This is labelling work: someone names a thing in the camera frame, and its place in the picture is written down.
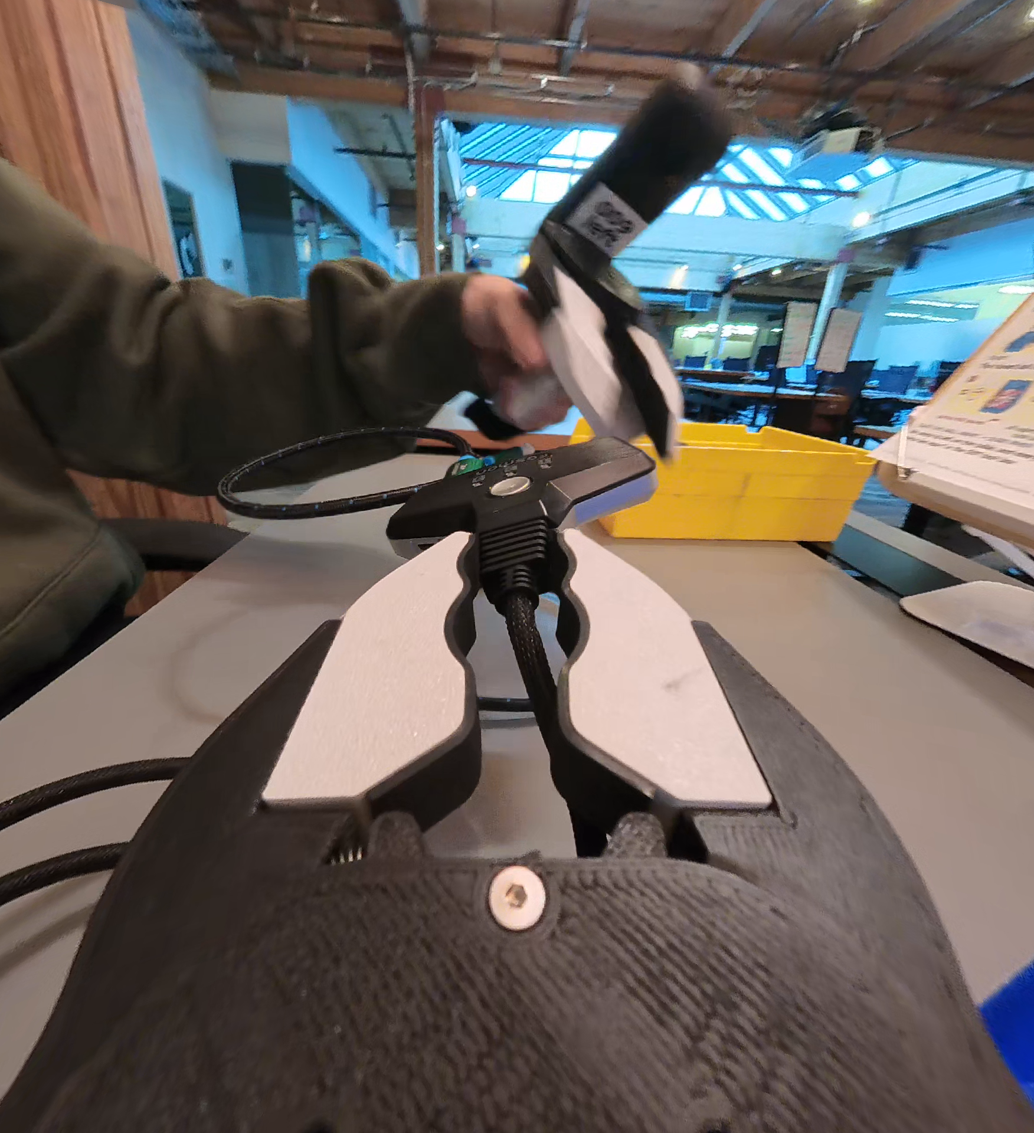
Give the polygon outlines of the black video switch box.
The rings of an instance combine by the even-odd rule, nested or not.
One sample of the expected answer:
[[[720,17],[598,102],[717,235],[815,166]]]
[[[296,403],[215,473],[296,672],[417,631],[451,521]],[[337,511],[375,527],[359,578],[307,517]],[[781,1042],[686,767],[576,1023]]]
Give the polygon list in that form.
[[[656,483],[653,458],[612,437],[465,458],[422,485],[390,518],[385,534],[400,556],[411,557],[452,533],[556,531],[646,503]]]

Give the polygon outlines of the white plastic blister card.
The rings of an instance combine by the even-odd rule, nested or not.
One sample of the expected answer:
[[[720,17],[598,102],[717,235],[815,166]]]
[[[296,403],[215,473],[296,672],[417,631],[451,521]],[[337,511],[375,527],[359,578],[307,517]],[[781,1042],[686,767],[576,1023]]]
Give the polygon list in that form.
[[[1034,590],[976,581],[904,597],[901,612],[1034,671]]]

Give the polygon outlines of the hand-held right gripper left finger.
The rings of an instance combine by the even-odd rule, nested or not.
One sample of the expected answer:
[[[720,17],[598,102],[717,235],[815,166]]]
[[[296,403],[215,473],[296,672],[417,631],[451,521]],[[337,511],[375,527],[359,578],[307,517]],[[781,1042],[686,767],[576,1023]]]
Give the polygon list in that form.
[[[473,538],[452,533],[342,617],[262,802],[347,813],[362,829],[411,813],[431,829],[473,794],[482,764]]]

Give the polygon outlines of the yellow plastic bin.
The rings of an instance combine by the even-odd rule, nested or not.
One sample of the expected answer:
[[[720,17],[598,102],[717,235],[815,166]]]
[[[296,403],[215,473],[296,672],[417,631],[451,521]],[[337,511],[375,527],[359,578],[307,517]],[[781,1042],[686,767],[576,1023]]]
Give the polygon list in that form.
[[[875,468],[861,448],[789,431],[683,421],[646,503],[603,517],[617,539],[831,544]]]

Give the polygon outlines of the ceiling projector unit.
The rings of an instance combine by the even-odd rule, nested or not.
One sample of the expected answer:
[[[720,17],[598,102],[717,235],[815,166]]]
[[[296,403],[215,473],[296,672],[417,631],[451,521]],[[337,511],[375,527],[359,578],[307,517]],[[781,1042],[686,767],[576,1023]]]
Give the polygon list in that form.
[[[864,116],[849,107],[834,108],[805,122],[791,174],[831,182],[871,164],[883,148],[882,133]]]

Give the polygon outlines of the person's left forearm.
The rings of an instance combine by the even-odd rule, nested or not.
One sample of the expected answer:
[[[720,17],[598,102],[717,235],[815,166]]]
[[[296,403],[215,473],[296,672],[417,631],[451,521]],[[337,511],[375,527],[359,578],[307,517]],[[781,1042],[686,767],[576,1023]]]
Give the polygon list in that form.
[[[304,300],[100,276],[28,397],[68,468],[210,495],[281,448],[424,426],[456,394],[482,393],[470,303],[486,283],[396,282],[362,259],[322,263]]]

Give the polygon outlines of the grey desk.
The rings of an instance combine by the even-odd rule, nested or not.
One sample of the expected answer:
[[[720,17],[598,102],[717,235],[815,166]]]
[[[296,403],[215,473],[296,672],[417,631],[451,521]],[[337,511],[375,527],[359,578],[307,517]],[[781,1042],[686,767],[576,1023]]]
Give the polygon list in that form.
[[[400,561],[388,512],[268,523],[0,722],[0,801],[93,767],[191,756],[311,632]],[[1034,687],[794,544],[607,544],[713,627],[840,753],[915,860],[969,993],[1034,960]],[[482,774],[426,842],[572,857],[533,724],[487,717]],[[0,833],[0,876],[129,840],[163,784]],[[103,886],[0,910],[0,1099],[39,1040]]]

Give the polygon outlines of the laminated instruction sheet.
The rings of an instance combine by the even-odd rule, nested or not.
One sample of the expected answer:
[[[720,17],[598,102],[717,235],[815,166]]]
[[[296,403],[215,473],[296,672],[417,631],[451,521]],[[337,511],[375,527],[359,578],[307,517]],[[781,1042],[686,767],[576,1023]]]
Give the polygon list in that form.
[[[894,489],[1034,521],[1034,292],[875,450]]]

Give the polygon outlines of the person's left hand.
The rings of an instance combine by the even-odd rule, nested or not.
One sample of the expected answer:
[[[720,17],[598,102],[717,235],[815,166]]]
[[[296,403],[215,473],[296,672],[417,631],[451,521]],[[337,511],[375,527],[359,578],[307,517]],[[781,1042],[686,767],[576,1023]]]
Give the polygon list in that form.
[[[533,299],[524,286],[504,276],[470,274],[460,309],[465,341],[493,397],[510,398],[535,378],[552,374]]]

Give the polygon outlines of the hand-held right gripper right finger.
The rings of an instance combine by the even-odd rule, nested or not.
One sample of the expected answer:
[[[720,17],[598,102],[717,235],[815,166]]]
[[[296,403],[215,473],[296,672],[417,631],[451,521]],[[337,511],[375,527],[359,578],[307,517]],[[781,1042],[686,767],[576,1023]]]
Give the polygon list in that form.
[[[578,529],[557,537],[554,783],[609,835],[651,813],[769,813],[774,794],[695,622],[661,586]]]

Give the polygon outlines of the wooden sheet board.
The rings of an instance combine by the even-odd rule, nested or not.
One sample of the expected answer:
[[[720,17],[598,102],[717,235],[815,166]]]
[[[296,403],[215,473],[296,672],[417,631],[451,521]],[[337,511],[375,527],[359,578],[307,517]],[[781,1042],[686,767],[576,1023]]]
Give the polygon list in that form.
[[[960,486],[928,474],[903,477],[890,461],[878,460],[875,475],[886,489],[911,504],[1034,552],[1034,505],[1010,502],[986,489]]]

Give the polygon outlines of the pale standing board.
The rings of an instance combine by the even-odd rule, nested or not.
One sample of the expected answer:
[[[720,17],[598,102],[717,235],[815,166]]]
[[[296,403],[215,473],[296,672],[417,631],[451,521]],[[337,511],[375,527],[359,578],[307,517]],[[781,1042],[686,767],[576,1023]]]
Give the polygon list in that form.
[[[863,315],[860,310],[837,307],[831,310],[824,324],[823,335],[817,350],[817,370],[839,374],[846,370],[851,352],[858,334]]]
[[[775,367],[791,369],[806,365],[807,347],[819,308],[817,303],[791,300],[786,304]]]

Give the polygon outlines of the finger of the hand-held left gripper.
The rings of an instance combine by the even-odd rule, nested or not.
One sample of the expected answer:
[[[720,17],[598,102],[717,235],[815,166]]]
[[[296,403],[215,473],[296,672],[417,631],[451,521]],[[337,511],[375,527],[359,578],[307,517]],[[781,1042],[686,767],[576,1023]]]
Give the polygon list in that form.
[[[559,385],[596,437],[661,440],[661,350],[629,320],[608,320],[576,281],[552,266],[554,303],[542,341]]]
[[[678,446],[683,414],[680,380],[665,347],[650,331],[629,324],[627,335],[638,356],[633,363],[635,376],[631,380],[636,409],[657,455],[669,462]]]

